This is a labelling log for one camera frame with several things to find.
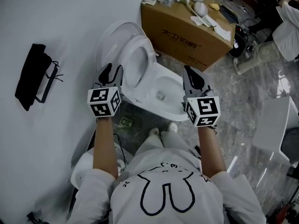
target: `shoe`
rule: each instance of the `shoe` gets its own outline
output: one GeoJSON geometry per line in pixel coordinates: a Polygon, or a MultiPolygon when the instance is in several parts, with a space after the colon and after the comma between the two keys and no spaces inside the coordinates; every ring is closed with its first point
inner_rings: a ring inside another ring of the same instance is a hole
{"type": "Polygon", "coordinates": [[[158,128],[152,128],[150,131],[149,131],[149,136],[151,135],[155,135],[157,136],[158,138],[160,138],[160,131],[158,128]]]}
{"type": "Polygon", "coordinates": [[[178,126],[175,122],[169,122],[166,128],[166,131],[173,131],[173,132],[177,132],[178,131],[178,126]]]}
{"type": "Polygon", "coordinates": [[[239,75],[241,75],[241,72],[239,71],[237,64],[238,64],[238,58],[234,58],[233,59],[234,69],[235,69],[236,74],[239,76],[239,75]]]}

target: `toilet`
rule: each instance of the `toilet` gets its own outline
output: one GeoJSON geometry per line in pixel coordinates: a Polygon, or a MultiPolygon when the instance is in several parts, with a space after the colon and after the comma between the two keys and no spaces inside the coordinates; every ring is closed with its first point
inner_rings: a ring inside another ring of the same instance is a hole
{"type": "Polygon", "coordinates": [[[153,46],[138,24],[117,21],[106,29],[94,61],[97,72],[108,63],[123,66],[121,93],[127,102],[165,119],[188,119],[182,106],[182,77],[157,63],[153,46]]]}

